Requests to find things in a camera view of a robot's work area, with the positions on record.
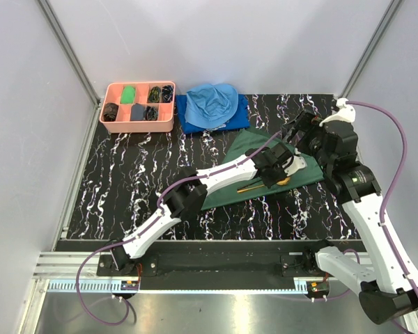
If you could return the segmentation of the gold spoon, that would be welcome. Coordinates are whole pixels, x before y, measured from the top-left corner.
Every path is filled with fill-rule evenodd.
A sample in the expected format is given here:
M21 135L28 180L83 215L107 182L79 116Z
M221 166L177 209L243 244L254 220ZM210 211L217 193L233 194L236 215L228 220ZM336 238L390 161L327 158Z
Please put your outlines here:
M291 178L287 177L283 180L278 181L276 183L276 185L277 186L285 186L290 182L290 180L291 180ZM237 193L245 193L245 192L252 191L252 190L255 190L255 189L259 189L259 188L262 188L262 187L265 187L265 185L264 184L255 185L253 183L253 184L250 184L250 185L247 185L247 186L244 186L244 187L241 187L241 188L237 189L236 192Z

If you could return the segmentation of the dark green cloth napkin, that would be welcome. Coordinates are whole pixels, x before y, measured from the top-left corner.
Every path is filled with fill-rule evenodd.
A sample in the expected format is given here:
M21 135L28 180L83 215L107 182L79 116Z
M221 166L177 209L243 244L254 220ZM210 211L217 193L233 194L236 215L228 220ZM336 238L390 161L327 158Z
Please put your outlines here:
M232 162L234 159L237 159L242 154L244 154L248 149L256 150L258 147L262 146L262 144L264 144L269 138L270 135L267 132L261 131L259 129L249 128L241 130L228 149L222 163L225 164ZM219 189L208 195L201 209L207 210L226 205L232 205L238 202L256 199L262 196L269 196L323 181L323 172L318 166L316 160L306 154L302 154L302 157L306 161L307 167L290 176L288 184L283 186L274 185L272 188L262 186L260 188L246 191L244 193L237 193L239 187L247 186L248 184L252 183L252 180L246 182L237 182L235 184L223 187L222 189Z

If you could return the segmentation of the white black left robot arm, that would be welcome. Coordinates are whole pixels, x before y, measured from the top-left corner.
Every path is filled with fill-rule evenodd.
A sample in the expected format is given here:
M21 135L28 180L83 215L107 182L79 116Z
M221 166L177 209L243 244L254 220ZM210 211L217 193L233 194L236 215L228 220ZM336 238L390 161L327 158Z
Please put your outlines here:
M180 179L166 188L157 200L157 209L132 234L110 248L112 267L121 275L130 275L136 261L164 232L200 211L212 193L238 182L258 179L270 188L306 167L303 157L283 143L250 149L225 164L196 170L186 167Z

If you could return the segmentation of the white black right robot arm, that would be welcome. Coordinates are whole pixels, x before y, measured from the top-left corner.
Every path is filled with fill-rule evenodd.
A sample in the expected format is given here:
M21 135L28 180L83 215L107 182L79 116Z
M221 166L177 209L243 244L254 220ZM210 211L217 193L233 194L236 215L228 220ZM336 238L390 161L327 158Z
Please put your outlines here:
M296 148L320 166L328 189L357 228L373 268L363 267L327 240L303 250L302 267L311 276L334 276L358 296L373 323L383 324L418 310L418 269L383 207L388 196L371 169L357 160L353 120L344 112L322 119L303 111L284 140L302 133Z

